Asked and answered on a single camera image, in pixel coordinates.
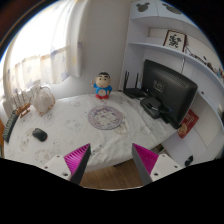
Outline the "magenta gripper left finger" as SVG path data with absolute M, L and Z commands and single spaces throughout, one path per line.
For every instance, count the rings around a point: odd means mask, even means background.
M 56 155 L 43 169 L 76 185 L 79 185 L 91 154 L 91 146 L 86 144 L 65 156 Z

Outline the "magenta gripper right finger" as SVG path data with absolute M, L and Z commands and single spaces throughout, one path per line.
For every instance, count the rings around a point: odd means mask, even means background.
M 132 144 L 132 156 L 143 185 L 150 184 L 182 169 L 168 155 L 158 155 L 135 143 Z

